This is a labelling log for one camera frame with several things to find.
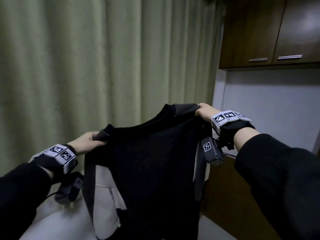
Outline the person's left hand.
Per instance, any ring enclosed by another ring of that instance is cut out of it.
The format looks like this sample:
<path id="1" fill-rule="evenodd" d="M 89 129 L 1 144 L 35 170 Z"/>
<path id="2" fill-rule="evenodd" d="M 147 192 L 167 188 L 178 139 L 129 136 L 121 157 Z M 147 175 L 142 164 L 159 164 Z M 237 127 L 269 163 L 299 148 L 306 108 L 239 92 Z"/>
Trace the person's left hand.
<path id="1" fill-rule="evenodd" d="M 74 150 L 77 156 L 84 155 L 86 153 L 91 152 L 94 149 L 84 149 L 84 134 L 77 139 L 68 142 L 67 145 L 71 146 Z"/>

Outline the person's right hand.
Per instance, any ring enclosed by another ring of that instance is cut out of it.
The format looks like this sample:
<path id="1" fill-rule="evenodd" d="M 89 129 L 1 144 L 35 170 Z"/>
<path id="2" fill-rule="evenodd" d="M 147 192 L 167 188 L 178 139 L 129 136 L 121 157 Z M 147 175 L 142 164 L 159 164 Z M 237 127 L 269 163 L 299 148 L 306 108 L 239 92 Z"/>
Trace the person's right hand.
<path id="1" fill-rule="evenodd" d="M 200 103 L 198 104 L 200 107 L 199 109 L 196 110 L 195 116 L 196 117 L 201 117 L 203 120 L 205 120 L 208 123 L 211 123 L 211 118 L 220 113 L 220 110 L 215 109 L 214 107 L 210 106 L 209 104 L 206 103 Z"/>

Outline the black sweater with grey sleeves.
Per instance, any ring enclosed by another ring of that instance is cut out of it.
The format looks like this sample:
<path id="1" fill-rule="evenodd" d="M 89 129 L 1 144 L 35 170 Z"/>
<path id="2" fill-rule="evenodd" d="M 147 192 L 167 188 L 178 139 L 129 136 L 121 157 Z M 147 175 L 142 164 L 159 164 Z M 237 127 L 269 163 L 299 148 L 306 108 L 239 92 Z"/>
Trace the black sweater with grey sleeves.
<path id="1" fill-rule="evenodd" d="M 197 104 L 166 104 L 134 127 L 109 124 L 85 154 L 82 194 L 97 240 L 197 240 L 210 124 Z"/>

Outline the person's left forearm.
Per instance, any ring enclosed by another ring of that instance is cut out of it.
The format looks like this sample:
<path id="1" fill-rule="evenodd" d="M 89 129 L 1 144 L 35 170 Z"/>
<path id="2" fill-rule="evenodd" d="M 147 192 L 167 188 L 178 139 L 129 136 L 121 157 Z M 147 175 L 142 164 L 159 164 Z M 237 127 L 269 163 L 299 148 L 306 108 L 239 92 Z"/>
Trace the person's left forearm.
<path id="1" fill-rule="evenodd" d="M 20 239 L 51 185 L 48 172 L 32 163 L 23 163 L 0 177 L 0 240 Z"/>

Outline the person's right forearm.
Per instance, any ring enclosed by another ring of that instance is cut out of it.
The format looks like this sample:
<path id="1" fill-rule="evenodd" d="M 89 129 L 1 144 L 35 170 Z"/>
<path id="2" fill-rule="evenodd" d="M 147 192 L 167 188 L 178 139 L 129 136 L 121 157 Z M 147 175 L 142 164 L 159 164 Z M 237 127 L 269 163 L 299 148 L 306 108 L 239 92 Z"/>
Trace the person's right forearm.
<path id="1" fill-rule="evenodd" d="M 320 157 L 249 127 L 234 146 L 234 167 L 280 238 L 320 240 Z"/>

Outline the marker-printed right wrist band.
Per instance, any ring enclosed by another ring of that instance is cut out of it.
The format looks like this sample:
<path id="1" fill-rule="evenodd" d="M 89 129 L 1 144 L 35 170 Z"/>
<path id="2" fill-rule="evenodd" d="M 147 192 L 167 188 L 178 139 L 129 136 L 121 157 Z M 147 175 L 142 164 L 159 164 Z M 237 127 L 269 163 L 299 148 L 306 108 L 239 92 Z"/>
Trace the marker-printed right wrist band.
<path id="1" fill-rule="evenodd" d="M 255 129 L 249 118 L 232 110 L 219 112 L 212 116 L 211 126 L 218 135 L 221 144 L 228 150 L 234 149 L 234 136 L 239 130 L 243 128 Z"/>

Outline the marker-printed wrist band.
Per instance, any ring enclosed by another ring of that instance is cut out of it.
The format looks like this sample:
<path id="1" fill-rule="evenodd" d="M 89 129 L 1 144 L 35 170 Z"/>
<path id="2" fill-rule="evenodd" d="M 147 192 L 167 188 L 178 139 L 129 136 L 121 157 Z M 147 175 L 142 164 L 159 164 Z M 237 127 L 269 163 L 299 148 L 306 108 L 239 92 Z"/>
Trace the marker-printed wrist band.
<path id="1" fill-rule="evenodd" d="M 53 173 L 52 185 L 63 181 L 78 165 L 76 152 L 70 145 L 56 144 L 31 157 L 29 163 Z"/>
<path id="2" fill-rule="evenodd" d="M 228 150 L 234 149 L 234 136 L 239 130 L 243 128 L 255 129 L 249 118 L 232 110 L 219 112 L 212 116 L 211 126 L 218 135 L 221 144 Z"/>

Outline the marker-printed left wrist band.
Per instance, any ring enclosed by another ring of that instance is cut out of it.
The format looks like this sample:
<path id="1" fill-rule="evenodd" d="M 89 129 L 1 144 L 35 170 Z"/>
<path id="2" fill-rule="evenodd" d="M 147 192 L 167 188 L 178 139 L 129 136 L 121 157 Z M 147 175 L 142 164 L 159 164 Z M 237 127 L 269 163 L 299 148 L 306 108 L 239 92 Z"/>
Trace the marker-printed left wrist band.
<path id="1" fill-rule="evenodd" d="M 29 163 L 53 173 L 52 185 L 63 181 L 78 165 L 76 152 L 70 145 L 56 144 L 31 157 Z"/>

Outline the light grey garment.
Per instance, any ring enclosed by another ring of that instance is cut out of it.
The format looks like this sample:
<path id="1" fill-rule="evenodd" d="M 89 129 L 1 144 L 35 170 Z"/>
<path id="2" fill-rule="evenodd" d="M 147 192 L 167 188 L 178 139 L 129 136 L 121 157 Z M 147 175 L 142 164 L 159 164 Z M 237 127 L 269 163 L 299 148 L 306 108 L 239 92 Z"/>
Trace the light grey garment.
<path id="1" fill-rule="evenodd" d="M 111 171 L 97 165 L 73 204 L 58 206 L 47 199 L 19 240 L 111 240 L 122 226 L 117 210 L 126 210 Z"/>

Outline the pale green curtain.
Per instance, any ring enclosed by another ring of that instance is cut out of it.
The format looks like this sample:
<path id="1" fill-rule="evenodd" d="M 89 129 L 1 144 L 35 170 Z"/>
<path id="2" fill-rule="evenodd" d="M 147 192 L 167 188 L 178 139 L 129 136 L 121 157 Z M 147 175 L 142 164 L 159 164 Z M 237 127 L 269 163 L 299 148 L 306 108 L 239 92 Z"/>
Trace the pale green curtain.
<path id="1" fill-rule="evenodd" d="M 0 176 L 107 124 L 213 102 L 225 0 L 0 0 Z"/>

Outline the brown wooden furniture panel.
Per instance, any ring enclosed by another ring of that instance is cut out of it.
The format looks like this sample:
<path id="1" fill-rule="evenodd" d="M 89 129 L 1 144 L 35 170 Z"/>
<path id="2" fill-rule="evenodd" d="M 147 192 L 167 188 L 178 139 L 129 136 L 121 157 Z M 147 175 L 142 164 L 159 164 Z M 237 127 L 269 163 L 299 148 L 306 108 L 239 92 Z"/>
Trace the brown wooden furniture panel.
<path id="1" fill-rule="evenodd" d="M 210 166 L 202 214 L 237 240 L 281 240 L 235 170 L 235 161 L 226 156 L 222 164 Z"/>

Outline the dark brown wall cabinet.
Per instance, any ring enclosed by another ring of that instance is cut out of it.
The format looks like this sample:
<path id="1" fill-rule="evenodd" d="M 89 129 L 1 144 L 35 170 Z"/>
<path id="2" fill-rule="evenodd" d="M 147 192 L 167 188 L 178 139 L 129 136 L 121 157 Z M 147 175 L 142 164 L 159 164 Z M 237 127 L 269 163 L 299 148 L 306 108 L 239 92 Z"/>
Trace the dark brown wall cabinet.
<path id="1" fill-rule="evenodd" d="M 300 64 L 320 65 L 320 0 L 227 0 L 219 69 Z"/>

